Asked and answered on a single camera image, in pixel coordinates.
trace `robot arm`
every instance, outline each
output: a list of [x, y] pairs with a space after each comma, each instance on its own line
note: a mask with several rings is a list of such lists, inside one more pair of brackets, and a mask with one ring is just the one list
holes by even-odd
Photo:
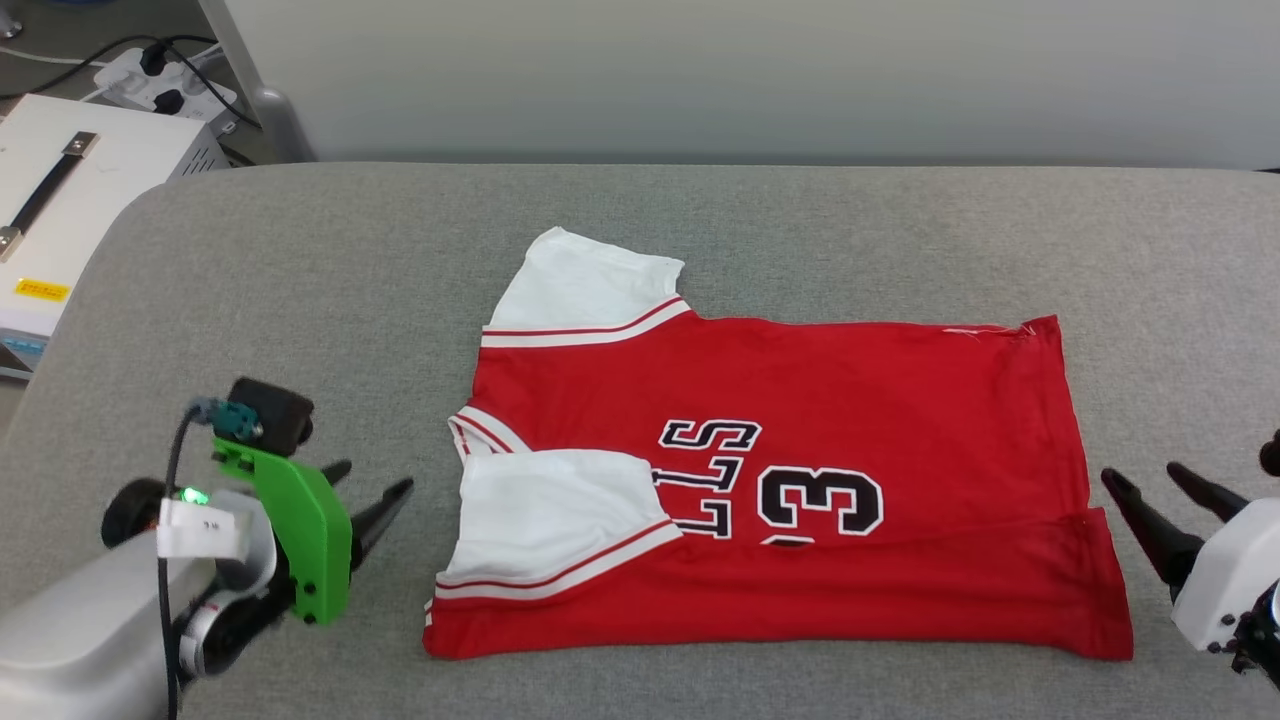
[[[215, 405], [229, 415], [211, 415], [219, 436], [214, 459], [257, 493], [218, 491], [206, 497], [178, 488], [168, 498], [207, 503], [248, 527], [243, 559], [168, 561], [170, 626], [183, 688], [225, 671], [285, 612], [321, 625], [340, 615], [351, 573], [413, 488], [408, 478], [394, 483], [381, 500], [348, 518], [333, 486], [351, 470], [349, 462], [317, 470], [285, 457], [310, 434], [310, 401], [241, 379], [228, 401]], [[229, 428], [246, 419], [255, 432], [241, 443]], [[111, 551], [0, 618], [0, 717], [165, 715], [169, 666], [160, 633], [155, 529], [164, 500], [159, 480], [125, 486], [102, 521], [102, 542]]]
[[[1262, 468], [1280, 475], [1280, 433], [1262, 448]], [[1280, 498], [1248, 501], [1178, 462], [1170, 478], [1225, 523], [1204, 541], [1184, 533], [1107, 468], [1102, 484], [1169, 585], [1174, 624], [1196, 650], [1233, 655], [1231, 669], [1261, 669], [1280, 688]]]

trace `red jersey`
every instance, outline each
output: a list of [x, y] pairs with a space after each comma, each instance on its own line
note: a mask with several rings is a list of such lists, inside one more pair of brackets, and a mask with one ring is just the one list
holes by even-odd
[[[470, 539], [438, 579], [429, 652], [847, 638], [1132, 657], [1055, 318], [707, 319], [675, 293], [680, 266], [558, 228], [530, 249], [449, 423], [486, 479], [470, 506], [463, 479]], [[557, 448], [648, 466], [481, 457]], [[645, 471], [658, 505], [593, 529], [588, 515], [648, 502]], [[631, 500], [602, 495], [611, 478]], [[539, 505], [553, 486], [591, 500]], [[503, 488], [520, 496], [506, 510]], [[500, 519], [477, 525], [486, 512]], [[508, 550], [581, 542], [511, 562], [463, 552], [495, 533]]]

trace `white sleeve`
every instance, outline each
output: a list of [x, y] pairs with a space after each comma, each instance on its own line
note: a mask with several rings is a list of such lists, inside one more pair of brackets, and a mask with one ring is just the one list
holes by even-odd
[[685, 264], [573, 234], [544, 232], [525, 252], [486, 329], [608, 328], [676, 297]]

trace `power cord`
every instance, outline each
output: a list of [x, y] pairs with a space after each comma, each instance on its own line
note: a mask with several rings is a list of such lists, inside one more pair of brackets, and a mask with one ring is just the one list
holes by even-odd
[[218, 99], [218, 101], [221, 102], [224, 108], [227, 108], [228, 110], [230, 110], [230, 113], [233, 115], [236, 115], [237, 118], [239, 118], [242, 122], [244, 122], [246, 124], [248, 124], [251, 127], [255, 127], [257, 129], [262, 129], [262, 126], [259, 124], [257, 120], [250, 118], [244, 113], [239, 111], [239, 109], [237, 109], [234, 105], [232, 105], [230, 102], [228, 102], [227, 99], [223, 97], [223, 94], [218, 92], [218, 88], [214, 87], [212, 81], [210, 81], [209, 77], [205, 76], [205, 73], [202, 73], [200, 70], [200, 68], [197, 68], [195, 64], [192, 64], [192, 61], [188, 60], [186, 55], [183, 55], [182, 53], [179, 53], [178, 49], [173, 46], [174, 41], [180, 41], [180, 40], [193, 40], [193, 41], [197, 41], [197, 42], [206, 42], [206, 41], [216, 42], [211, 37], [201, 37], [198, 35], [175, 35], [175, 36], [172, 36], [172, 37], [155, 37], [152, 35], [131, 35], [128, 37], [122, 37], [120, 40], [116, 40], [116, 41], [109, 44], [106, 47], [102, 47], [97, 53], [95, 53], [95, 54], [90, 55], [88, 58], [81, 60], [74, 68], [72, 68], [72, 69], [64, 72], [63, 74], [60, 74], [60, 76], [50, 79], [49, 82], [45, 82], [42, 85], [38, 85], [38, 86], [36, 86], [36, 87], [33, 87], [31, 90], [23, 91], [23, 92], [14, 92], [14, 94], [0, 95], [0, 100], [15, 100], [18, 97], [22, 97], [23, 95], [28, 95], [28, 94], [32, 94], [32, 92], [44, 92], [44, 91], [49, 90], [50, 87], [54, 87], [54, 86], [56, 86], [56, 85], [59, 85], [61, 82], [65, 82], [67, 79], [69, 79], [70, 77], [73, 77], [76, 73], [83, 70], [87, 67], [90, 67], [93, 63], [93, 60], [97, 60], [99, 58], [101, 58], [102, 55], [105, 55], [105, 54], [110, 53], [111, 50], [119, 47], [120, 45], [124, 45], [125, 42], [133, 42], [133, 41], [137, 41], [137, 40], [146, 40], [148, 42], [154, 42], [154, 44], [164, 46], [165, 51], [169, 53], [170, 55], [173, 55], [174, 58], [177, 58], [178, 60], [180, 60], [182, 64], [187, 65], [187, 68], [192, 72], [192, 74], [195, 74], [196, 78], [200, 79], [200, 82], [205, 83], [205, 87], [209, 88], [209, 92], [211, 92], [212, 96], [215, 99]]
[[[83, 63], [83, 60], [73, 58], [49, 58], [46, 55], [32, 55], [31, 53], [14, 50], [12, 47], [5, 47], [4, 45], [0, 45], [0, 53], [4, 53], [5, 55], [13, 55], [14, 58], [22, 58], [23, 60], [32, 60], [36, 63], [51, 63], [54, 65], [78, 65]], [[93, 65], [95, 68], [105, 68], [106, 63], [91, 61], [90, 65]]]
[[[164, 497], [172, 498], [178, 492], [178, 457], [182, 455], [182, 442], [187, 438], [187, 428], [205, 414], [200, 404], [192, 404], [178, 423], [178, 432], [169, 446], [169, 466], [164, 473]], [[169, 560], [156, 553], [156, 580], [160, 583], [160, 637], [164, 642], [165, 685], [169, 692], [169, 720], [178, 719], [178, 638], [173, 632], [173, 614], [169, 607]]]

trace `gray table surface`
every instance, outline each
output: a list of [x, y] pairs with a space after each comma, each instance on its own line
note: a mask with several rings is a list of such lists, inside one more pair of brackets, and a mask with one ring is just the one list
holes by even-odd
[[[1105, 492], [1137, 657], [1000, 644], [800, 642], [428, 659], [422, 602], [457, 532], [444, 418], [479, 328], [552, 225], [681, 258], [708, 316], [1004, 323], [1056, 313], [1091, 473], [1126, 470], [1188, 529], [1181, 460], [1280, 482], [1280, 178], [1206, 170], [467, 167], [211, 173], [125, 210], [0, 448], [0, 609], [102, 552], [102, 507], [160, 474], [196, 393], [239, 374], [310, 395], [300, 460], [347, 456], [348, 506], [420, 487], [347, 616], [287, 623], [188, 697], [248, 717], [1275, 717], [1280, 694], [1197, 655]], [[206, 436], [183, 479], [209, 484]], [[850, 612], [858, 611], [850, 598]]]

